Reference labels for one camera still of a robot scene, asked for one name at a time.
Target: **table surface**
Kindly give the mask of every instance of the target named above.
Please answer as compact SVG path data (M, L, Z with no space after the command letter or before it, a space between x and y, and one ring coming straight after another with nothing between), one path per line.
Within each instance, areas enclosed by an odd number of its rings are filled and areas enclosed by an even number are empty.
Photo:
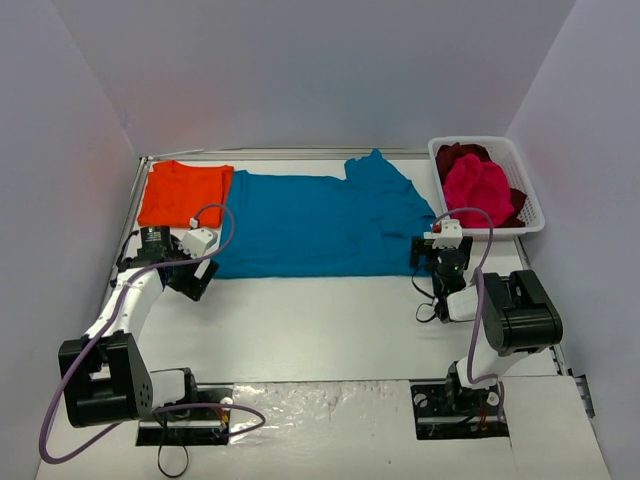
M344 178L349 156L329 152L303 159L285 151L286 160L269 153L263 161L201 155L192 164ZM385 156L440 213L429 159ZM129 251L138 245L134 237ZM484 246L475 243L471 267ZM520 268L513 241L494 244L485 271ZM419 281L430 289L428 279ZM232 446L191 449L183 478L608 478L575 384L556 375L549 351L508 372L510 439L415 440L406 380L442 378L466 355L471 330L418 324L421 301L406 277L214 280L197 303L165 291L140 336L149 370L189 366L199 382L234 383L236 403L269 419ZM54 453L96 431L75 430L65 417L60 408ZM38 479L162 478L156 449L133 447L135 431L129 422L67 464L42 464ZM181 455L168 449L165 461L180 463Z

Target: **orange cloth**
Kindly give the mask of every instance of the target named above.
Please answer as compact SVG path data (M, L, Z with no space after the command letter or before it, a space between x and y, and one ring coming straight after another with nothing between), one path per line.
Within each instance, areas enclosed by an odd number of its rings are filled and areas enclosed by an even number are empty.
M138 215L142 227L167 225L189 227L189 219L210 203L227 201L233 167L189 167L175 160L158 163L149 173ZM217 228L222 209L210 208L200 215L200 225Z

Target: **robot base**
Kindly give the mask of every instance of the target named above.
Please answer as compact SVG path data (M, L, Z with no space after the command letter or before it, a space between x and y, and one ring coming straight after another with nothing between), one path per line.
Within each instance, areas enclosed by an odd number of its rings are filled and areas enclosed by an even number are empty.
M480 408L455 412L447 399L444 380L412 383L411 398L418 440L509 436L507 424L497 420L497 407L486 402ZM481 419L481 409L486 412L484 422Z
M194 403L221 403L225 398L232 398L233 389L226 386L198 387L197 399ZM168 414L167 430L158 423L162 417L140 421L136 446L196 446L227 445L229 439L221 437L228 433L227 423L220 421L214 410L201 408L185 412Z

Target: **white plastic laundry basket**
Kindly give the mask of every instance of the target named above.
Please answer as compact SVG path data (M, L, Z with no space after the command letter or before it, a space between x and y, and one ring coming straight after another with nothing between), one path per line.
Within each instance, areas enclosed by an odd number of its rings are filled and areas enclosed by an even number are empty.
M444 199L442 184L438 175L438 166L436 165L436 154L442 145L453 145L459 142L462 145L475 143L487 149L491 160L500 165L509 180L509 186L527 194L527 200L524 208L518 215L518 218L525 224L521 228L496 228L494 236L497 238L516 237L529 232L539 232L544 227L544 216L540 209L540 203L536 192L533 190L529 176L527 175L520 155L516 150L513 142L502 137L438 137L429 142L429 155L431 156L431 164L433 166L433 174L440 196L442 211L447 211L447 202ZM487 228L465 228L464 233L474 237L486 237L489 234Z

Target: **pile of cloth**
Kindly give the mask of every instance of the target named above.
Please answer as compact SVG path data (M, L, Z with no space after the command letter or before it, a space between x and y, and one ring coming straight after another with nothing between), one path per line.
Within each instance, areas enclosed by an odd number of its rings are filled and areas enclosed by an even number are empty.
M518 228L518 219L527 195L509 187L502 167L491 160L489 152L475 144L443 145L436 154L438 175L447 209L476 207L489 214L497 228ZM479 213L453 215L464 228L487 228L486 218Z
M433 210L379 150L344 169L340 179L163 162L138 223L188 228L203 205L225 203L236 228L216 278L411 275L411 239L431 228ZM219 227L223 216L208 210L201 225ZM225 219L220 241L229 235Z

